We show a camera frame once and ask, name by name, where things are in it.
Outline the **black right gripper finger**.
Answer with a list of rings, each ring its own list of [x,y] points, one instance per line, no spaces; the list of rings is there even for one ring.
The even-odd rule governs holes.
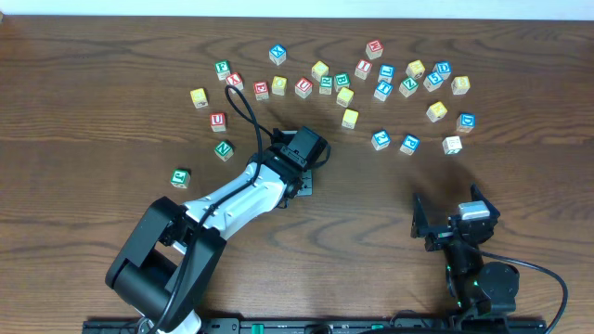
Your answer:
[[[475,183],[471,184],[470,192],[472,201],[481,201],[483,203],[487,203],[487,199],[484,197],[479,187]]]
[[[420,196],[417,193],[413,194],[413,217],[411,224],[410,236],[412,238],[424,238],[429,231],[429,224],[425,211],[422,207]]]

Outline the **blue 2 block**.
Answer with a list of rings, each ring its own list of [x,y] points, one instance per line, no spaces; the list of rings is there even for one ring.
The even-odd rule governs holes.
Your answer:
[[[385,130],[381,130],[371,137],[371,143],[375,150],[382,150],[390,145],[391,137]]]

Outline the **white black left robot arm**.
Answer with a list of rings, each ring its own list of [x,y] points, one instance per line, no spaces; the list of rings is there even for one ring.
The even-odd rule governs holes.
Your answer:
[[[293,199],[316,163],[293,152],[254,155],[245,170],[201,199],[155,200],[108,269],[105,282],[152,333],[196,333],[194,310],[227,241],[257,216]]]

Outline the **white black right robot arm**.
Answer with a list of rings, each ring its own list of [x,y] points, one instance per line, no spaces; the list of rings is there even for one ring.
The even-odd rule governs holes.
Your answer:
[[[446,284],[458,303],[450,322],[502,318],[516,309],[519,271],[502,262],[484,262],[478,246],[494,235],[500,212],[472,185],[471,201],[460,203],[458,212],[444,225],[430,225],[420,196],[413,196],[411,236],[425,240],[425,250],[441,251],[446,259]]]

